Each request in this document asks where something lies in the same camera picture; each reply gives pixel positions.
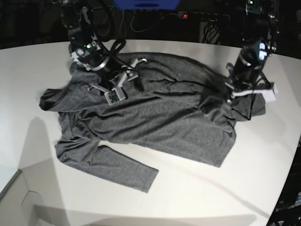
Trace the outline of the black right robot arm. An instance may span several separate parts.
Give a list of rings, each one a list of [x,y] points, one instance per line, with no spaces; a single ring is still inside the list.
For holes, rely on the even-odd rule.
[[[134,87],[143,92],[144,85],[138,78],[138,71],[118,57],[126,41],[116,40],[111,49],[104,46],[104,42],[113,37],[115,30],[113,17],[107,4],[103,0],[99,1],[109,20],[107,33],[101,35],[94,23],[92,6],[87,0],[58,0],[55,3],[62,11],[61,19],[67,29],[70,41],[69,53],[72,60],[86,70],[96,73],[100,77],[99,81],[109,90],[113,88],[110,81],[119,74],[125,73],[126,76],[134,76]]]

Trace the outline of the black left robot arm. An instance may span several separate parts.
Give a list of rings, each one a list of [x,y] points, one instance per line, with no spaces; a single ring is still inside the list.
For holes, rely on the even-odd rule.
[[[235,64],[227,63],[229,76],[224,92],[210,93],[210,102],[232,104],[237,97],[262,95],[266,102],[276,100],[275,84],[268,81],[263,68],[276,49],[277,7],[274,0],[216,0],[214,10],[191,7],[178,10],[175,0],[136,0],[134,10],[174,11],[179,19],[201,16],[216,22],[216,42],[241,39],[242,48]]]

